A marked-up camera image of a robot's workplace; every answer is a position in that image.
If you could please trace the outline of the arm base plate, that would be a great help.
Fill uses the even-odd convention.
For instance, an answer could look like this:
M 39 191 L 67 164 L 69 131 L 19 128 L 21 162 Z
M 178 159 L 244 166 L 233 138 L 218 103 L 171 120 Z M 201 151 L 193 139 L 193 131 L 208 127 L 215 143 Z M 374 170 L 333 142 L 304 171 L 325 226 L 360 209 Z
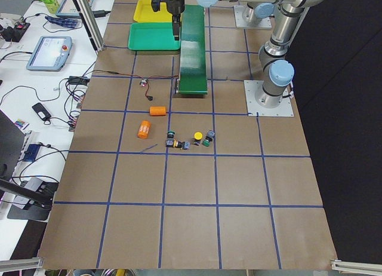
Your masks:
M 258 4 L 255 7 L 247 5 L 235 5 L 235 23 L 237 28 L 270 30 L 272 24 L 270 16 L 275 6 L 271 3 Z
M 270 96 L 263 91 L 260 80 L 245 80 L 245 97 L 248 116 L 294 117 L 287 89 L 280 96 Z

